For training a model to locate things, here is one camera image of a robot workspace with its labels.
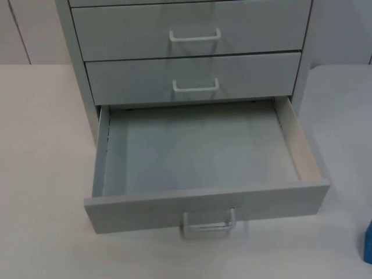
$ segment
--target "closed drawer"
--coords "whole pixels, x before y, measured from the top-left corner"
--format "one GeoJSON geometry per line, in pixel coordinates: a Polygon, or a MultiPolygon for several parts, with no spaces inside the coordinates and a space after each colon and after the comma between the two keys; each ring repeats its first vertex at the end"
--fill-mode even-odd
{"type": "Polygon", "coordinates": [[[274,103],[112,110],[100,116],[97,233],[316,214],[320,177],[287,97],[274,103]]]}
{"type": "Polygon", "coordinates": [[[70,0],[71,7],[167,4],[186,2],[216,2],[221,0],[70,0]]]}
{"type": "Polygon", "coordinates": [[[310,0],[246,0],[72,9],[85,61],[302,48],[310,0]]]}
{"type": "Polygon", "coordinates": [[[96,105],[291,95],[300,53],[87,62],[96,105]]]}

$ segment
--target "drawer bottom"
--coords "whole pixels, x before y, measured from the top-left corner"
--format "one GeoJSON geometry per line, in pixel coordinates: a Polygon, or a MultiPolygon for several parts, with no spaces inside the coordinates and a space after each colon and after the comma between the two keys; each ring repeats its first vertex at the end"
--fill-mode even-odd
{"type": "Polygon", "coordinates": [[[288,98],[101,112],[98,233],[315,214],[328,190],[288,98]]]}

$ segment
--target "gray metal cabinet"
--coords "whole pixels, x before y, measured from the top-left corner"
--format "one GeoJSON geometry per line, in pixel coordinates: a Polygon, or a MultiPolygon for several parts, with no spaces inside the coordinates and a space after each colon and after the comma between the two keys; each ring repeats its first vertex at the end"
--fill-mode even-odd
{"type": "Polygon", "coordinates": [[[99,131],[94,230],[316,214],[330,183],[295,111],[320,1],[178,2],[56,0],[99,131]]]}

